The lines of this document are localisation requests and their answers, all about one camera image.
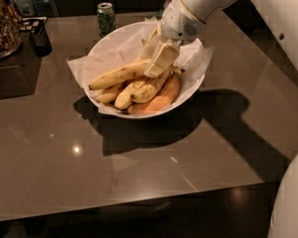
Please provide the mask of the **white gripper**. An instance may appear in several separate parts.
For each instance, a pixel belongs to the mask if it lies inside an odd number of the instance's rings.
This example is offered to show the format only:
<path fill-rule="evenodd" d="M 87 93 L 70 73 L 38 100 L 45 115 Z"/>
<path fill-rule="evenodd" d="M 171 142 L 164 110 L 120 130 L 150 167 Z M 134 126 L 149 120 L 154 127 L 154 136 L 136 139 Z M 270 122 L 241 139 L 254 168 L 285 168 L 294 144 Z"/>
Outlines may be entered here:
<path fill-rule="evenodd" d="M 193 41 L 202 33 L 205 23 L 194 16 L 182 0 L 172 0 L 165 8 L 161 28 L 156 26 L 138 55 L 139 60 L 150 59 L 144 74 L 156 77 L 171 66 L 180 55 L 180 48 L 173 42 L 161 42 L 162 33 L 172 40 Z"/>

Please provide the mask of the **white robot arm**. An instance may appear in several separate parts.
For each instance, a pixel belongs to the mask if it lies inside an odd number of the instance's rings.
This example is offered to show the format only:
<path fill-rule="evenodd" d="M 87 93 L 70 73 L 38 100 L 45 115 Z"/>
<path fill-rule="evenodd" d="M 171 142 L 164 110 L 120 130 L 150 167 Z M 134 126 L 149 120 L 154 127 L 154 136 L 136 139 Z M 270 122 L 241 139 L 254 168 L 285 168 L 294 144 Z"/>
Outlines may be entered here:
<path fill-rule="evenodd" d="M 162 36 L 192 41 L 215 11 L 237 0 L 172 0 L 159 24 Z M 250 0 L 298 72 L 298 0 Z"/>

